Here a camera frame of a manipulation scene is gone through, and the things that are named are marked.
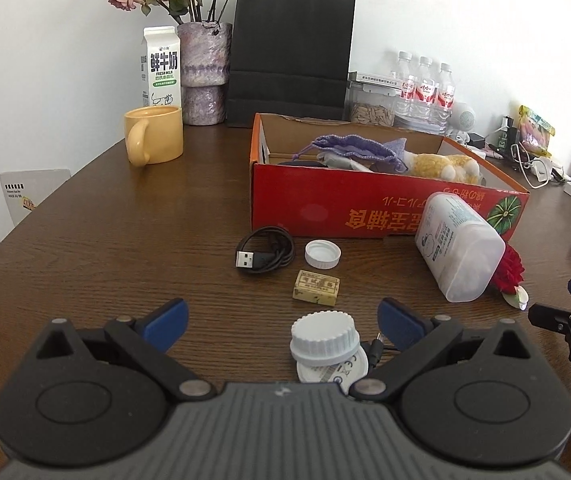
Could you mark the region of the large white plastic jar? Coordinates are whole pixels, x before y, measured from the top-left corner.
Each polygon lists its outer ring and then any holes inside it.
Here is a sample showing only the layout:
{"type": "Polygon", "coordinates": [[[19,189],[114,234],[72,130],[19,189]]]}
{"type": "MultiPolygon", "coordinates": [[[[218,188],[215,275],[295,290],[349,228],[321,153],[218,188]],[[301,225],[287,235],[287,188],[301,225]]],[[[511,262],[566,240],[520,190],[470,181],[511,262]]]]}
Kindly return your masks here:
{"type": "Polygon", "coordinates": [[[445,192],[427,199],[415,245],[439,290],[454,304],[485,292],[506,251],[506,242],[478,212],[445,192]]]}

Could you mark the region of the small white bottle cap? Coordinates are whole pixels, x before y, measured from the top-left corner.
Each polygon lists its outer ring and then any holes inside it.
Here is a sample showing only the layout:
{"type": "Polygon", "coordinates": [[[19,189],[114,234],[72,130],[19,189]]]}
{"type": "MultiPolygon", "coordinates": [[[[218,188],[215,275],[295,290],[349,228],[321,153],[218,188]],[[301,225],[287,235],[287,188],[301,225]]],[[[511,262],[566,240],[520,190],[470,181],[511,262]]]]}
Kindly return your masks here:
{"type": "Polygon", "coordinates": [[[341,248],[329,240],[310,240],[305,246],[305,261],[318,270],[334,269],[341,255],[341,248]]]}

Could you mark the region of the red fabric flower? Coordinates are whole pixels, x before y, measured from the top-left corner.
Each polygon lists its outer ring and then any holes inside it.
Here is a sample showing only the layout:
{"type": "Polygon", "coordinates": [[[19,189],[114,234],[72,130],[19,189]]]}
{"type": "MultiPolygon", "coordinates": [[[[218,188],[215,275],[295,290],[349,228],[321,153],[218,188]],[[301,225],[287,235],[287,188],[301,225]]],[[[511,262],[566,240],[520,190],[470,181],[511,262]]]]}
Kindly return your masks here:
{"type": "Polygon", "coordinates": [[[528,293],[522,286],[523,273],[524,266],[519,253],[507,245],[489,282],[509,306],[520,311],[527,309],[529,301],[528,293]]]}

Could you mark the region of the white round container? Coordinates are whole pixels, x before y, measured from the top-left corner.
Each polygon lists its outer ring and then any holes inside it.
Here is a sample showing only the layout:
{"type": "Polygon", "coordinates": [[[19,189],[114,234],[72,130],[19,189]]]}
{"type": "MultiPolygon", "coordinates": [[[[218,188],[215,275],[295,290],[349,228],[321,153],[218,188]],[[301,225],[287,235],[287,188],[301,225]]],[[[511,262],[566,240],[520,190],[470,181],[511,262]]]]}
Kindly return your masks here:
{"type": "Polygon", "coordinates": [[[352,384],[365,378],[369,372],[369,361],[366,351],[360,348],[347,361],[328,366],[309,367],[296,364],[296,373],[303,384],[337,384],[344,394],[349,392],[352,384]]]}

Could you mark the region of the small yellow matchbox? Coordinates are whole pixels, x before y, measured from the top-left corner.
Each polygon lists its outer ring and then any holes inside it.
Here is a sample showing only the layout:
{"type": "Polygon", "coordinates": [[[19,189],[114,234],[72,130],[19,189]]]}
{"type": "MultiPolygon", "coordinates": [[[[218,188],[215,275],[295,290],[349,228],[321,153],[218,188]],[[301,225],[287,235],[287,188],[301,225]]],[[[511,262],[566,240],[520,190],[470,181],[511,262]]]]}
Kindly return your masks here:
{"type": "Polygon", "coordinates": [[[339,278],[300,270],[294,283],[292,298],[310,304],[334,307],[337,296],[339,296],[339,290],[339,278]]]}

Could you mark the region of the yellow pink snack bag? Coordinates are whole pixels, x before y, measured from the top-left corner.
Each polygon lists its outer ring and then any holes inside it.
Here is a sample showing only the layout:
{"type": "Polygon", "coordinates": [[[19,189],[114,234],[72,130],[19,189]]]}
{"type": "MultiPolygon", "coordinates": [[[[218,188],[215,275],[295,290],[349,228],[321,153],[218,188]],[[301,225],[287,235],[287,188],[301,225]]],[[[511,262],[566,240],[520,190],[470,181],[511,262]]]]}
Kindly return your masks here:
{"type": "Polygon", "coordinates": [[[517,132],[520,144],[529,154],[550,155],[549,144],[555,136],[555,128],[525,105],[517,110],[517,132]]]}

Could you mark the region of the orange cardboard box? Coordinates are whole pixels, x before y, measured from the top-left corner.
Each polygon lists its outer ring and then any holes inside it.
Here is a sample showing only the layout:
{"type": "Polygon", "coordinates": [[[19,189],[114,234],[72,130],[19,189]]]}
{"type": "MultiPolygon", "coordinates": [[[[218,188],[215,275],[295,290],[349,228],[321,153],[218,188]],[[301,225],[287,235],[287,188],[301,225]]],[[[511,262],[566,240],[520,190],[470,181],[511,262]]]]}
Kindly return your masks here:
{"type": "Polygon", "coordinates": [[[294,236],[374,237],[413,234],[427,199],[436,192],[465,200],[499,235],[510,238],[528,201],[527,189],[486,160],[479,185],[325,169],[314,166],[310,143],[322,134],[359,134],[407,141],[413,153],[465,155],[468,149],[435,134],[353,122],[258,114],[250,141],[250,224],[282,226],[294,236]]]}

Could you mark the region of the white booklet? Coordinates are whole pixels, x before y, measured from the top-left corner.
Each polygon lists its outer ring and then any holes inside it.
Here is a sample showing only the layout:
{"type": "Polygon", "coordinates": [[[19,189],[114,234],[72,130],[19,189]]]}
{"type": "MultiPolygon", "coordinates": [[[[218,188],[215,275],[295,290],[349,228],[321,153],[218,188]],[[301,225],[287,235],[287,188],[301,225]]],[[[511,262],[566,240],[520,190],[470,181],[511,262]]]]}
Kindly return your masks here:
{"type": "Polygon", "coordinates": [[[14,226],[70,177],[72,174],[68,169],[2,172],[0,185],[14,226]]]}

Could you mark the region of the small white robot figure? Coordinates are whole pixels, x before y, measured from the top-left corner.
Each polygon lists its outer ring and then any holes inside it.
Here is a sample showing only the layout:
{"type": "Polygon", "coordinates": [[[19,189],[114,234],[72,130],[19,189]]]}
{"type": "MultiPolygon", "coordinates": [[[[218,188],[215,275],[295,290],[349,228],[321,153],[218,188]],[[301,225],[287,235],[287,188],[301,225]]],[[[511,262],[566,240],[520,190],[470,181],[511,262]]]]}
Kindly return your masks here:
{"type": "Polygon", "coordinates": [[[447,120],[446,136],[459,144],[468,144],[476,115],[468,103],[454,102],[447,120]]]}

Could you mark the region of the clear jar of seeds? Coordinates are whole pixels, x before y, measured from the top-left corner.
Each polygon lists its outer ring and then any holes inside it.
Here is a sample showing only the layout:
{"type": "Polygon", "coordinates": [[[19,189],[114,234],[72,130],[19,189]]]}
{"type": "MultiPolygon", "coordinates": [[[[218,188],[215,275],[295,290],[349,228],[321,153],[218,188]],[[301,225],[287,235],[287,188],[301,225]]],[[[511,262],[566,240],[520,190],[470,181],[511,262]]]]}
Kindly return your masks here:
{"type": "Polygon", "coordinates": [[[393,101],[377,94],[354,98],[351,100],[349,120],[361,125],[392,127],[395,122],[393,101]]]}

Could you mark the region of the middle water bottle red label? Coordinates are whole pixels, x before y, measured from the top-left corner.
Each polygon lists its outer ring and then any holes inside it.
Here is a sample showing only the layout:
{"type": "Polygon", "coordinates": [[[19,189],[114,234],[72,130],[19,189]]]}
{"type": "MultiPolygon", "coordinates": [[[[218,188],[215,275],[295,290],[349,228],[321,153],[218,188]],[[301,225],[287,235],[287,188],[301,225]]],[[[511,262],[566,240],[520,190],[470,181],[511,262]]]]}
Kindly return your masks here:
{"type": "Polygon", "coordinates": [[[437,82],[432,77],[432,60],[427,56],[421,56],[417,79],[415,79],[415,93],[412,101],[412,117],[427,122],[430,118],[431,107],[434,102],[434,93],[437,82]]]}

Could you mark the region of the left water bottle red label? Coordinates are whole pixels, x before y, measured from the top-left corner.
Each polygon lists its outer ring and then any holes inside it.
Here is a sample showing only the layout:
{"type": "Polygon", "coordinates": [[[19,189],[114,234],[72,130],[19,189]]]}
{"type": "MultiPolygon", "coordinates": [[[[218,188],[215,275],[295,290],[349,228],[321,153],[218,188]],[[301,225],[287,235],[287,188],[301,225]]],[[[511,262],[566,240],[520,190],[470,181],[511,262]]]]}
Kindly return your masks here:
{"type": "Polygon", "coordinates": [[[411,116],[411,105],[415,94],[415,75],[412,73],[411,60],[411,53],[406,51],[398,53],[396,77],[400,82],[400,90],[395,102],[396,116],[411,116]]]}

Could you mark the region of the purple ceramic vase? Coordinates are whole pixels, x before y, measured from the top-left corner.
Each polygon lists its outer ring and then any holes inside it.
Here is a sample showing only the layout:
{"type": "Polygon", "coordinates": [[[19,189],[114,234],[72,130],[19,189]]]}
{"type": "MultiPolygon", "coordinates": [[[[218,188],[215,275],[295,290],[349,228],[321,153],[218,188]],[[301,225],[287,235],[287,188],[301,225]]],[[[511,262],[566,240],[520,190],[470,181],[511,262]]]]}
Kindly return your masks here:
{"type": "Polygon", "coordinates": [[[192,22],[178,26],[183,123],[213,126],[226,116],[232,25],[192,22]]]}

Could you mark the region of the black paper shopping bag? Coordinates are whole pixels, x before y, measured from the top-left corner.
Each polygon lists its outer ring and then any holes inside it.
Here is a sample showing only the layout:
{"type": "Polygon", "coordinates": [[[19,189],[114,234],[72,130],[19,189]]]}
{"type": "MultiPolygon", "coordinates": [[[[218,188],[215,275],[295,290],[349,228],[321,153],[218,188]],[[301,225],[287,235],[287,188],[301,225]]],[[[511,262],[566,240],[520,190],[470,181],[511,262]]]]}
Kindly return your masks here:
{"type": "Polygon", "coordinates": [[[236,0],[226,122],[344,116],[356,0],[236,0]]]}

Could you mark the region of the purple drawstring pouch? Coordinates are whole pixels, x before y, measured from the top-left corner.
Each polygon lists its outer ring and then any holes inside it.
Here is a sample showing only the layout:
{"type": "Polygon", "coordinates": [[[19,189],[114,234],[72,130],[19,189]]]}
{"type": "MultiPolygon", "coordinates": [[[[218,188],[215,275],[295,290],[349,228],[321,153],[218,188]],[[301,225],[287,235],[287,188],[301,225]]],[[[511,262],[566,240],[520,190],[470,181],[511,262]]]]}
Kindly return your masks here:
{"type": "Polygon", "coordinates": [[[305,148],[292,156],[299,159],[304,154],[316,150],[319,154],[332,154],[349,160],[364,160],[365,162],[381,162],[396,174],[405,174],[409,171],[405,162],[406,138],[399,138],[381,143],[377,140],[364,138],[358,134],[338,136],[337,134],[324,134],[317,136],[305,148]]]}

